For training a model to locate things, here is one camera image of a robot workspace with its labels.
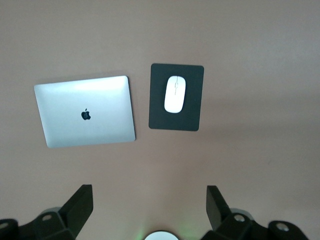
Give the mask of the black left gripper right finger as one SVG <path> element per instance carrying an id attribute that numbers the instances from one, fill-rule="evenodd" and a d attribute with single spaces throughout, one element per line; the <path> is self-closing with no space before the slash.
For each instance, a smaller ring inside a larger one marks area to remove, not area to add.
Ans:
<path id="1" fill-rule="evenodd" d="M 231 214 L 228 204 L 215 185 L 208 185 L 206 188 L 206 213 L 214 231 Z"/>

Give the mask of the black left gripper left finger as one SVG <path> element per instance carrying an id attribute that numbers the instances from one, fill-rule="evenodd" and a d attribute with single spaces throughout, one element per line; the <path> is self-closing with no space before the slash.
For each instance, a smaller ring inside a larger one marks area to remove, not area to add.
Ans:
<path id="1" fill-rule="evenodd" d="M 93 209 L 93 187 L 91 184 L 83 184 L 60 208 L 59 215 L 66 228 L 77 237 Z"/>

